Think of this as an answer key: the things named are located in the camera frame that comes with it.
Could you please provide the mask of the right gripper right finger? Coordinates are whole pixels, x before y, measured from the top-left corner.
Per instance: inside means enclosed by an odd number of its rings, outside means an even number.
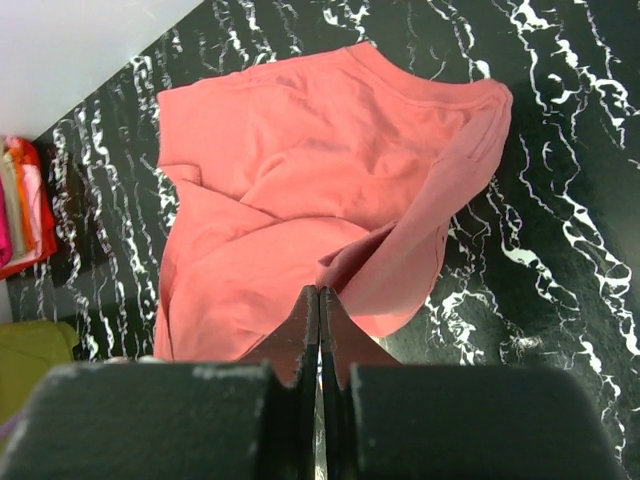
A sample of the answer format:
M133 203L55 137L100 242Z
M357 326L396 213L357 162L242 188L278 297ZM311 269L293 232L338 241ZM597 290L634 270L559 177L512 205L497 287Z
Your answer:
M319 295L332 479L620 479L593 405L561 369L398 362Z

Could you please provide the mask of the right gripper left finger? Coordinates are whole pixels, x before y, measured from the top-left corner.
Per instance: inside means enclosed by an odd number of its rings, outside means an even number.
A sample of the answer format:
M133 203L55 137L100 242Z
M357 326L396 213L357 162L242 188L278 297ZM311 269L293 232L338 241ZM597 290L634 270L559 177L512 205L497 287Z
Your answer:
M319 293L243 359L73 363L31 394L5 479L310 479Z

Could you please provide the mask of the salmon pink t shirt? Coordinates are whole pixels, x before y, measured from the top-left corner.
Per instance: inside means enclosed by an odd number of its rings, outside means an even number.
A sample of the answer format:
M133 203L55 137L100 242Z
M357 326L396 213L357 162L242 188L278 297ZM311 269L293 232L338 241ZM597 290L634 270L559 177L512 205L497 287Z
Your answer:
M399 330L500 164L512 103L494 79L420 78L368 42L161 92L158 165L179 208L154 355L244 358L307 285L370 336Z

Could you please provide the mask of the stack of folded shirts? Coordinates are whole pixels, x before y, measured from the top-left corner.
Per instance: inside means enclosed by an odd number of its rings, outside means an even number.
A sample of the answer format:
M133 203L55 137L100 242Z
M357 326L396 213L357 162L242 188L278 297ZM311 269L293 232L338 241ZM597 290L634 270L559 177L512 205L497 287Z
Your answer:
M56 225L33 144L1 141L1 278L41 263L58 250Z

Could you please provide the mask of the black marble pattern mat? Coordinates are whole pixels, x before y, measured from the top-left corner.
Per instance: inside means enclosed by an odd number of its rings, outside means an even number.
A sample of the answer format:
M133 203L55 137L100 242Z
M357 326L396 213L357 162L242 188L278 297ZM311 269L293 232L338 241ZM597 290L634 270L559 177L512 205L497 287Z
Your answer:
M152 346L174 189L157 94L369 40L430 79L513 93L505 157L451 224L405 362L548 365L579 379L639 475L639 5L635 1L204 1L38 140L58 253L8 283L15 320L74 327L82 359Z

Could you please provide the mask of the olive green plastic basket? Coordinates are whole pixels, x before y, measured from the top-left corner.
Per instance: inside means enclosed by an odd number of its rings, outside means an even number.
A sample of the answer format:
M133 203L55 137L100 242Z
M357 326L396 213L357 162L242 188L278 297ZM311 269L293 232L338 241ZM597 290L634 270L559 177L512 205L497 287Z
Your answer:
M64 322L48 320L1 324L1 353L21 355L48 364L72 361L79 343L76 331Z

